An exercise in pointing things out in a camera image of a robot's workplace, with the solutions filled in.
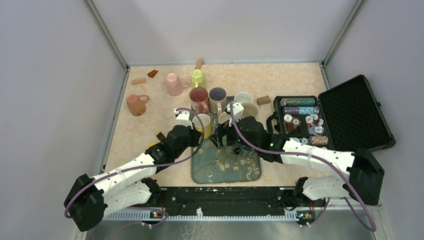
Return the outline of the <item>dark teal mug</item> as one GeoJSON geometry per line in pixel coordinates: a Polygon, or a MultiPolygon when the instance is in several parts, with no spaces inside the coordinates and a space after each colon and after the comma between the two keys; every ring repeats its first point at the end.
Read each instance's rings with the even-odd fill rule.
{"type": "Polygon", "coordinates": [[[247,146],[241,145],[237,146],[233,149],[233,153],[235,155],[250,155],[251,153],[254,153],[255,151],[247,146]]]}

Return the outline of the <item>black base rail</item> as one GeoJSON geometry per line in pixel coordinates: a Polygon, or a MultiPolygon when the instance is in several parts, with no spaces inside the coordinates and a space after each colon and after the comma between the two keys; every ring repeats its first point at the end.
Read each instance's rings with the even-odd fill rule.
{"type": "Polygon", "coordinates": [[[138,208],[159,208],[170,216],[193,216],[200,209],[208,217],[282,216],[297,208],[323,207],[292,187],[168,187],[152,194],[138,208]]]}

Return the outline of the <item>white and blue mug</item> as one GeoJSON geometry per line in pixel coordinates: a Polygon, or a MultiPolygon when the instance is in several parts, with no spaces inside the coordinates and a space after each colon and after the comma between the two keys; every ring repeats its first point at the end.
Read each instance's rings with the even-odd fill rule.
{"type": "Polygon", "coordinates": [[[238,92],[234,96],[234,101],[236,101],[238,103],[252,103],[253,102],[253,97],[248,92],[238,92]]]}

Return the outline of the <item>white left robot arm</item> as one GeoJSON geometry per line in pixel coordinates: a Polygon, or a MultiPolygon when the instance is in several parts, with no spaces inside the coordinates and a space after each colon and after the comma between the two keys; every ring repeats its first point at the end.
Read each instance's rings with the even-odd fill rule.
{"type": "Polygon", "coordinates": [[[176,125],[160,142],[126,164],[92,177],[79,176],[63,203],[65,217],[85,232],[116,211],[133,205],[156,206],[162,189],[151,177],[175,165],[187,148],[198,148],[203,140],[203,133],[195,128],[176,125]]]}

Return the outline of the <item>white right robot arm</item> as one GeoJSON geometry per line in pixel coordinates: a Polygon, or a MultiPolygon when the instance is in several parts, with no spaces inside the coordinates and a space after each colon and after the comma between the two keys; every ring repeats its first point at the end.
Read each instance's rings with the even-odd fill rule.
{"type": "Polygon", "coordinates": [[[385,170],[367,149],[337,151],[297,142],[267,132],[254,117],[218,124],[209,139],[218,149],[240,144],[265,161],[327,173],[325,177],[301,177],[297,181],[293,200],[299,206],[322,198],[350,197],[369,206],[380,201],[385,170]]]}

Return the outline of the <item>brown wooden block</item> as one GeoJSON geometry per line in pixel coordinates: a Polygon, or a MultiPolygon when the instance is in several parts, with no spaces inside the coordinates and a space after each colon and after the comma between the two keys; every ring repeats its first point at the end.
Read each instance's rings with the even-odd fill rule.
{"type": "Polygon", "coordinates": [[[271,102],[271,98],[270,98],[268,95],[258,97],[258,98],[257,98],[257,100],[256,100],[256,103],[257,103],[259,106],[267,105],[267,104],[269,104],[270,102],[271,102]]]}

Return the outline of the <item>dark brown block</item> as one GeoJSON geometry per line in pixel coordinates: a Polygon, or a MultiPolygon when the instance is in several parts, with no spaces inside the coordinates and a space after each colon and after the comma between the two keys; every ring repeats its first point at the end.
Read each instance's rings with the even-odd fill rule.
{"type": "Polygon", "coordinates": [[[159,133],[156,135],[156,138],[157,138],[160,142],[162,142],[162,141],[164,141],[164,140],[166,139],[165,135],[164,135],[162,132],[159,132],[159,133]]]}

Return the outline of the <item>teal blossom-pattern tray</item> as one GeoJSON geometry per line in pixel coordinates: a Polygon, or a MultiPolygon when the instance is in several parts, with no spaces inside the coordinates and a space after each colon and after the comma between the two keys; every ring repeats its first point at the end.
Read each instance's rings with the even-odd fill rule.
{"type": "Polygon", "coordinates": [[[205,139],[191,160],[191,178],[197,184],[221,184],[256,181],[262,176],[261,160],[256,152],[235,155],[233,149],[241,146],[227,146],[217,149],[205,139]]]}

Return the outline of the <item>cream patterned mug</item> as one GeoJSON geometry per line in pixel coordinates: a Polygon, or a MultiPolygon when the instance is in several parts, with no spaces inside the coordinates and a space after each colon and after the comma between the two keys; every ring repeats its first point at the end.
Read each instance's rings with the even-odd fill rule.
{"type": "Polygon", "coordinates": [[[256,118],[259,114],[259,106],[254,104],[253,102],[243,102],[241,103],[243,106],[243,118],[254,117],[256,118]]]}

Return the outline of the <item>light green upside-down mug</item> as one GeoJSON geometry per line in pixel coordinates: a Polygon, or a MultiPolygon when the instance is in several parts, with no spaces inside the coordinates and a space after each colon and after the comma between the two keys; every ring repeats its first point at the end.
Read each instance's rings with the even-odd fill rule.
{"type": "Polygon", "coordinates": [[[229,121],[231,119],[230,114],[226,113],[226,112],[222,112],[219,116],[218,116],[218,123],[219,124],[224,124],[226,121],[229,121]]]}

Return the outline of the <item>black poker chip case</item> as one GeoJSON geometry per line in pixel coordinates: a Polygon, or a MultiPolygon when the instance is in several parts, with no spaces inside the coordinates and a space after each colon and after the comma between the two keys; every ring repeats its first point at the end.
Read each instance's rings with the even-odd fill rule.
{"type": "Polygon", "coordinates": [[[350,152],[384,150],[396,143],[364,75],[318,96],[276,96],[272,105],[267,131],[301,143],[350,152]]]}

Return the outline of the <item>dark red wooden block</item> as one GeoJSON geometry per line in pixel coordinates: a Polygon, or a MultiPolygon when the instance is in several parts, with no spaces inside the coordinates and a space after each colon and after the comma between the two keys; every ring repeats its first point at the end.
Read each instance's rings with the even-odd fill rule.
{"type": "Polygon", "coordinates": [[[153,70],[151,70],[150,72],[147,73],[147,76],[149,78],[154,78],[158,72],[159,72],[158,70],[153,69],[153,70]]]}

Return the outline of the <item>yellow mug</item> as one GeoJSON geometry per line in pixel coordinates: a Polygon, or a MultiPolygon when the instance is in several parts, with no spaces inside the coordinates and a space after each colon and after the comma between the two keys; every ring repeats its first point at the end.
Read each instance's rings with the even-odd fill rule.
{"type": "Polygon", "coordinates": [[[192,123],[195,126],[195,129],[204,134],[204,138],[207,139],[212,134],[212,120],[208,114],[201,113],[197,116],[194,116],[192,123]]]}

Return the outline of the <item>pale pink tall mug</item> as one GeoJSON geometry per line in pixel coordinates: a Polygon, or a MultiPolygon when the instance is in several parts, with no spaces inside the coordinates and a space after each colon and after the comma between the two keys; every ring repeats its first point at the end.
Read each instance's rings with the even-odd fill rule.
{"type": "Polygon", "coordinates": [[[190,86],[188,80],[179,77],[175,73],[169,73],[166,78],[167,92],[172,97],[181,95],[185,88],[190,86]]]}

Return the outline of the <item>pink upside-down mug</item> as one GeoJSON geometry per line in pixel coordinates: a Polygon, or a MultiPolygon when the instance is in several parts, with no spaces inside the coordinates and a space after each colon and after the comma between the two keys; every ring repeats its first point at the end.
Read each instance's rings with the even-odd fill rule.
{"type": "Polygon", "coordinates": [[[203,87],[195,87],[189,93],[191,109],[197,114],[207,114],[210,111],[209,93],[203,87]]]}

